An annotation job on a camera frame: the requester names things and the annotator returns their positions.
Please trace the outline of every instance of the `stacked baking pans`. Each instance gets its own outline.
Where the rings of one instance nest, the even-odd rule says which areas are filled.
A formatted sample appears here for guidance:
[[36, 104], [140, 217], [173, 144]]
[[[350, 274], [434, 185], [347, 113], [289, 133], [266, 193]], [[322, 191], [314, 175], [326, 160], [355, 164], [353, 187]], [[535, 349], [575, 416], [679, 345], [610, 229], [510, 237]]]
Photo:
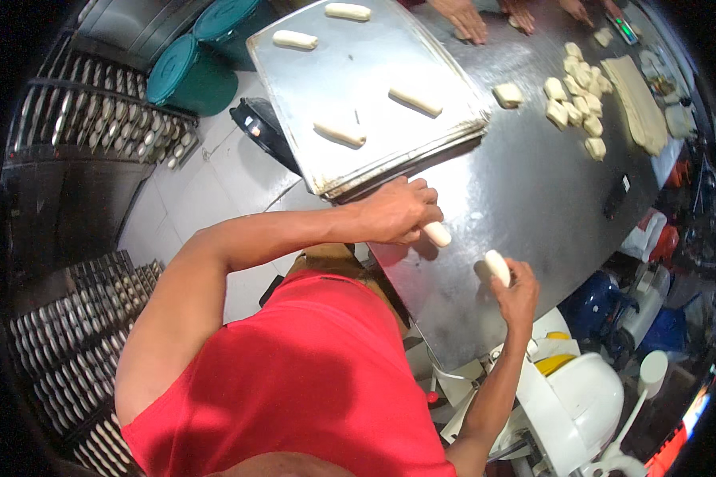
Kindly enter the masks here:
[[7, 323], [24, 396], [49, 440], [101, 475], [139, 472], [114, 415], [117, 363], [162, 273], [126, 251], [66, 269], [67, 296]]
[[143, 72], [73, 51], [67, 39], [29, 81], [8, 151], [10, 158], [36, 156], [38, 147], [50, 146], [39, 150], [62, 159], [167, 160], [174, 167], [198, 145], [197, 121], [150, 104]]

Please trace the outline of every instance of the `bucket lid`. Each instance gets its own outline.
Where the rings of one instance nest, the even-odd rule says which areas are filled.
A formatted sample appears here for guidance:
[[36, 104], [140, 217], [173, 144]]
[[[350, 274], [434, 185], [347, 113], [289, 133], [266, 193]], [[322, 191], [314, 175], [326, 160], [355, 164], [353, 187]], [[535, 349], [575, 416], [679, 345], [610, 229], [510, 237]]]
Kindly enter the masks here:
[[179, 37], [167, 47], [151, 70], [146, 85], [146, 97], [158, 105], [163, 102], [194, 64], [198, 42], [191, 34]]
[[217, 40], [230, 33], [257, 6], [260, 0], [216, 0], [194, 23], [199, 40]]

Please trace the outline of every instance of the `red t-shirt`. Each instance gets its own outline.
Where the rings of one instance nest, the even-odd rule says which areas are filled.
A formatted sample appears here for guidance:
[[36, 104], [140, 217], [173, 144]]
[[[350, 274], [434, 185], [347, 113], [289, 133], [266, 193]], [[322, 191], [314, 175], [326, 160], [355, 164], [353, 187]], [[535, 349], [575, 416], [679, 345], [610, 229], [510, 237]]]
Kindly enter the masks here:
[[387, 305], [311, 270], [215, 333], [122, 436], [149, 476], [205, 475], [276, 451], [358, 477], [456, 475]]

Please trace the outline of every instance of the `digital scale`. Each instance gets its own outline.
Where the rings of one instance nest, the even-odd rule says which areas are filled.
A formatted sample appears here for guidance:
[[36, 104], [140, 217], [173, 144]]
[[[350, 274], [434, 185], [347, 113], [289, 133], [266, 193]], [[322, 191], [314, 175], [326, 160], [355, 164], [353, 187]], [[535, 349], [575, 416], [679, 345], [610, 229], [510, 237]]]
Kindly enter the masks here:
[[621, 34], [623, 37], [623, 40], [633, 45], [635, 43], [639, 43], [639, 38], [637, 38], [636, 33], [634, 33], [633, 30], [631, 30], [631, 25], [628, 24], [626, 20], [623, 18], [613, 18], [609, 14], [606, 15], [608, 20], [615, 26], [615, 30], [618, 31], [618, 33]]

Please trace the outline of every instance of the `steel work surface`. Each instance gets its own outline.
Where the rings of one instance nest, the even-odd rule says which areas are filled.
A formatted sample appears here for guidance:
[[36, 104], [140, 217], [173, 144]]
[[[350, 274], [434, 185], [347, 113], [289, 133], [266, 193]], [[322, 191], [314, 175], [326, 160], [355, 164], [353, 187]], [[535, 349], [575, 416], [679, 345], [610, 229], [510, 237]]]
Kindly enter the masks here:
[[[609, 25], [601, 6], [586, 7], [596, 28]], [[638, 47], [616, 36], [601, 48], [593, 30], [556, 2], [536, 2], [531, 10], [536, 33], [530, 37], [510, 27], [506, 16], [483, 13], [488, 41], [476, 47], [456, 40], [453, 27], [430, 5], [412, 9], [482, 88], [492, 110], [488, 135], [477, 148], [417, 175], [439, 191], [450, 245], [437, 249], [425, 239], [411, 248], [370, 245], [448, 371], [484, 356], [506, 336], [495, 298], [473, 271], [488, 250], [531, 264], [541, 282], [538, 318], [605, 262], [658, 195], [650, 158], [631, 139], [617, 94], [601, 101], [607, 146], [601, 163], [586, 152], [582, 128], [560, 132], [544, 116], [544, 81], [565, 75], [565, 42], [578, 43], [592, 66], [614, 56], [635, 57]], [[504, 82], [522, 90], [519, 109], [498, 106], [491, 89]], [[630, 192], [608, 221], [601, 209], [623, 173], [630, 176]]]

